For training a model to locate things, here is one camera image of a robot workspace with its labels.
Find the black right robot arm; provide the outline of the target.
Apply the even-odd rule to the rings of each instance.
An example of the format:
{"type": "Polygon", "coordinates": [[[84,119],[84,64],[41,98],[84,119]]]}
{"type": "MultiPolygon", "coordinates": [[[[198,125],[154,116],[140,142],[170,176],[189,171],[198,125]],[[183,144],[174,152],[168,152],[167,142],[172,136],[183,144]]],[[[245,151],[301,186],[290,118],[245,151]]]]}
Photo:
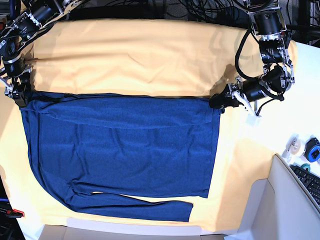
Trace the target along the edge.
{"type": "Polygon", "coordinates": [[[0,82],[5,86],[5,96],[20,108],[28,105],[33,70],[22,51],[83,3],[83,0],[24,0],[26,9],[18,13],[21,5],[15,0],[9,2],[13,19],[0,32],[0,62],[3,63],[0,82]]]}

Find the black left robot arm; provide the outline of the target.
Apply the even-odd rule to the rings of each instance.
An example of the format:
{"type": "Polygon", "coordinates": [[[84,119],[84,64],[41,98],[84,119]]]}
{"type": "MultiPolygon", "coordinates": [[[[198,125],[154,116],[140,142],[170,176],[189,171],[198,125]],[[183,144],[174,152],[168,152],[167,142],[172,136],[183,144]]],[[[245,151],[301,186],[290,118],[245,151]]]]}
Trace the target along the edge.
{"type": "Polygon", "coordinates": [[[245,11],[249,27],[235,54],[235,69],[239,76],[235,83],[226,84],[221,93],[208,101],[212,109],[224,111],[227,107],[244,106],[259,117],[262,106],[258,101],[269,97],[271,101],[283,101],[284,94],[295,83],[294,65],[289,55],[292,33],[287,30],[281,7],[277,0],[245,0],[236,4],[245,11]],[[257,77],[246,75],[240,69],[240,55],[248,36],[258,43],[263,62],[263,74],[257,77]]]}

